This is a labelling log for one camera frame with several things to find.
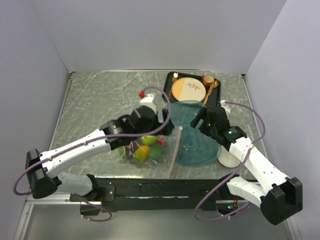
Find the green apple toy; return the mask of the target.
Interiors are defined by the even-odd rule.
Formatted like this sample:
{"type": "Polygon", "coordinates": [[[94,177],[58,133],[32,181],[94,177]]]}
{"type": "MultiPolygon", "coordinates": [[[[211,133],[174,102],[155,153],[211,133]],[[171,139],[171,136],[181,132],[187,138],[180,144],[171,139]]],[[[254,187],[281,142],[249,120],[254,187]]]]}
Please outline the green apple toy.
{"type": "Polygon", "coordinates": [[[158,140],[157,136],[154,135],[146,135],[141,138],[143,145],[151,146],[154,145],[158,140]]]}

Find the red chili toy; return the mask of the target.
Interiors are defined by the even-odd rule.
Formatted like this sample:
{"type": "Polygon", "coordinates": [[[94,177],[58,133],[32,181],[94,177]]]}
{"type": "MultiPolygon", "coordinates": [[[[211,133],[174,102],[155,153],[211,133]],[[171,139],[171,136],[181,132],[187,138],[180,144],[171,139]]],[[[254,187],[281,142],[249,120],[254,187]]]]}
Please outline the red chili toy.
{"type": "Polygon", "coordinates": [[[164,140],[164,138],[163,138],[162,136],[158,136],[157,142],[158,142],[158,144],[160,144],[162,147],[167,144],[167,141],[164,140]]]}

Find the red apple toy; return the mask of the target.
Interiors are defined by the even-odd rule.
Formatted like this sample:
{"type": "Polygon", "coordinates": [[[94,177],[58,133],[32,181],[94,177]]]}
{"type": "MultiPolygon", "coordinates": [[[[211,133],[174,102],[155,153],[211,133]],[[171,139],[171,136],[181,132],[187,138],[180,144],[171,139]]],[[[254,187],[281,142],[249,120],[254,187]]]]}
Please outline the red apple toy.
{"type": "Polygon", "coordinates": [[[125,157],[128,160],[134,161],[135,160],[135,153],[139,147],[140,147],[140,144],[136,140],[131,141],[128,145],[125,145],[124,146],[125,157]]]}

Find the yellow green mango toy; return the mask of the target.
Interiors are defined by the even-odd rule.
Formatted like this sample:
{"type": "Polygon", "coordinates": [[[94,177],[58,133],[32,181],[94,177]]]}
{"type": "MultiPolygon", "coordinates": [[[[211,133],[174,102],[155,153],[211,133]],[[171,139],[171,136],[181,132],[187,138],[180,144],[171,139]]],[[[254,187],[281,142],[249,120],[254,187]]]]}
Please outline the yellow green mango toy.
{"type": "Polygon", "coordinates": [[[150,147],[148,145],[142,145],[137,148],[134,153],[134,159],[136,162],[144,162],[149,157],[150,147]]]}

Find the green bell pepper toy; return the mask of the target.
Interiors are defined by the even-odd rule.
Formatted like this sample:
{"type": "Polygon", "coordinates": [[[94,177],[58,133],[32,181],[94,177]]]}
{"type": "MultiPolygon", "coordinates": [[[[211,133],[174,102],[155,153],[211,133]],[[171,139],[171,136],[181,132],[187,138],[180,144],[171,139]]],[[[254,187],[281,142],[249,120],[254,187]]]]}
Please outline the green bell pepper toy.
{"type": "Polygon", "coordinates": [[[162,164],[165,161],[163,147],[158,143],[151,145],[148,157],[152,161],[162,164]]]}

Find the clear zip top bag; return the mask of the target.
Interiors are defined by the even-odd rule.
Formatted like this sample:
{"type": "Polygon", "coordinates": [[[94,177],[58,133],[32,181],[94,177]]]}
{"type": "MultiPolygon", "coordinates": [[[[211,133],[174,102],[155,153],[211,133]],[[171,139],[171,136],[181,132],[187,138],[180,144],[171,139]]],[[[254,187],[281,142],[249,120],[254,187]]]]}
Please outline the clear zip top bag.
{"type": "Polygon", "coordinates": [[[119,147],[117,150],[125,165],[124,174],[119,177],[168,179],[178,155],[182,130],[179,125],[170,136],[145,135],[119,147]]]}

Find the green lime toy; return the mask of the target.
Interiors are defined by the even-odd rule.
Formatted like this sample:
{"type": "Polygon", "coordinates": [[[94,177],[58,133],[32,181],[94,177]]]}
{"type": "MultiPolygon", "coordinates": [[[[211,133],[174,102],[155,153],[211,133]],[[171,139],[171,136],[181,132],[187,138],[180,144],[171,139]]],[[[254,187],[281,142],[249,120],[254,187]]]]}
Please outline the green lime toy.
{"type": "Polygon", "coordinates": [[[125,147],[124,146],[118,147],[117,150],[118,150],[118,153],[119,153],[121,158],[126,156],[125,147]]]}

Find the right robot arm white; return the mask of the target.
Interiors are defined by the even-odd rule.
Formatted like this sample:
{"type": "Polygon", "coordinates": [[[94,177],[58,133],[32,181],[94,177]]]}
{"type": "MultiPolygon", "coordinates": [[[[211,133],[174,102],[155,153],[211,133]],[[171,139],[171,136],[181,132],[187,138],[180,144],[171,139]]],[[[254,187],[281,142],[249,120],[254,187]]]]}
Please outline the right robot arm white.
{"type": "Polygon", "coordinates": [[[259,184],[253,184],[238,176],[239,169],[225,177],[197,204],[194,215],[202,204],[218,189],[224,199],[239,196],[260,208],[263,216],[273,225],[297,214],[303,209],[303,184],[278,170],[256,147],[255,140],[238,126],[231,126],[227,117],[229,103],[212,108],[203,107],[190,125],[195,128],[199,121],[202,134],[214,139],[246,167],[259,184]]]}

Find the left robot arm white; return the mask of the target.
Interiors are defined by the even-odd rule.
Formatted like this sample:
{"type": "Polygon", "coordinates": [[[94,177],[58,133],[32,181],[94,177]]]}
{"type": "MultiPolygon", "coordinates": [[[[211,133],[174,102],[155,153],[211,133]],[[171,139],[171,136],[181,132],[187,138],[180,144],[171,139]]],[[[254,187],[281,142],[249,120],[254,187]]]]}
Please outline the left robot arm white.
{"type": "Polygon", "coordinates": [[[174,129],[171,113],[170,107],[162,109],[164,121],[159,122],[156,111],[141,106],[62,147],[46,152],[39,152],[36,148],[28,151],[25,173],[32,197],[42,199],[60,190],[78,194],[88,201],[95,200],[100,193],[95,177],[69,174],[65,170],[88,158],[126,146],[140,137],[170,135],[174,129]]]}

